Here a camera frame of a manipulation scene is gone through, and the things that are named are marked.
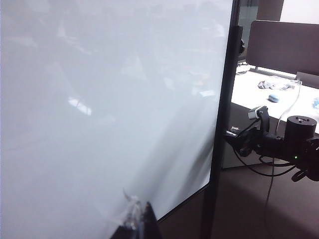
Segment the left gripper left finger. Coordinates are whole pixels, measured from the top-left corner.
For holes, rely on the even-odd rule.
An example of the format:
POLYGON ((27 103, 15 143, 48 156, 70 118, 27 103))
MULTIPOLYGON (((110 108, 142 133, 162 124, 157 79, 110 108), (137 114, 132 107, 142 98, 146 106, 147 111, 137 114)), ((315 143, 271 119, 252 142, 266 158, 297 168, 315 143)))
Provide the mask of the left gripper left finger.
POLYGON ((117 228, 111 239, 143 239, 144 238, 144 210, 142 203, 136 195, 129 195, 123 189, 127 205, 116 220, 117 228))

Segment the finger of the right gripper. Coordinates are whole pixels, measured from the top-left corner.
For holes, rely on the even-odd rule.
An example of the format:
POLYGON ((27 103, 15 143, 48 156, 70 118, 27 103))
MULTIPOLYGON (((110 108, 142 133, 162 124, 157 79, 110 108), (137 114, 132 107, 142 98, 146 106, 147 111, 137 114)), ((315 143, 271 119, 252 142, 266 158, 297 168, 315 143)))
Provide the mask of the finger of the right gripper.
POLYGON ((243 137, 238 136, 230 131, 224 133, 224 139, 235 149, 241 149, 243 147, 243 137))

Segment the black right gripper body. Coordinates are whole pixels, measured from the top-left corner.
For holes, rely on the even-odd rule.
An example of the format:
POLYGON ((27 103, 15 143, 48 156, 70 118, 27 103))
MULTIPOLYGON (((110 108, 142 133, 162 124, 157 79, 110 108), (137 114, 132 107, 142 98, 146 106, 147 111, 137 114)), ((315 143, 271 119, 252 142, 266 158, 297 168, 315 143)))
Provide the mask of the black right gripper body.
POLYGON ((238 134, 240 156, 247 157, 252 151, 261 154, 263 150, 262 139, 264 132, 256 127, 241 130, 238 134))

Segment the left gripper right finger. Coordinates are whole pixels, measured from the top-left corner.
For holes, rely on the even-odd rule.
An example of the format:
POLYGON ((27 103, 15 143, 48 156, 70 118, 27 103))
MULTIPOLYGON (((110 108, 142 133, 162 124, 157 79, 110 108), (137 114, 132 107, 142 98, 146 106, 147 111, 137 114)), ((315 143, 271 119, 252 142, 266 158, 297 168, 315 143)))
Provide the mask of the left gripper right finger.
POLYGON ((150 202, 146 203, 143 221, 145 239, 162 239, 158 221, 150 202))

